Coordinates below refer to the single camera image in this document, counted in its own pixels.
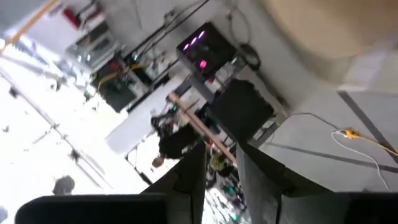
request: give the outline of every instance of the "electronic equipment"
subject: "electronic equipment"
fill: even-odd
[[[140,59],[137,57],[135,52],[131,52],[128,55],[126,55],[123,58],[124,63],[126,65],[134,65],[134,64],[140,64]],[[153,80],[150,78],[150,76],[146,73],[144,68],[136,68],[132,72],[137,75],[137,77],[140,79],[140,81],[145,84],[146,86],[151,86],[153,84]]]
[[[98,89],[105,102],[117,113],[140,97],[140,93],[134,92],[131,88],[134,85],[138,85],[138,83],[128,74],[123,73],[123,70],[124,68],[119,63],[118,57],[114,57],[95,73],[91,82]],[[101,82],[105,77],[112,76],[112,74],[117,75],[106,82]]]
[[[233,59],[236,49],[206,22],[177,46],[177,53],[185,65],[207,79]]]
[[[79,64],[97,71],[120,47],[106,22],[102,22],[90,33],[66,49]]]

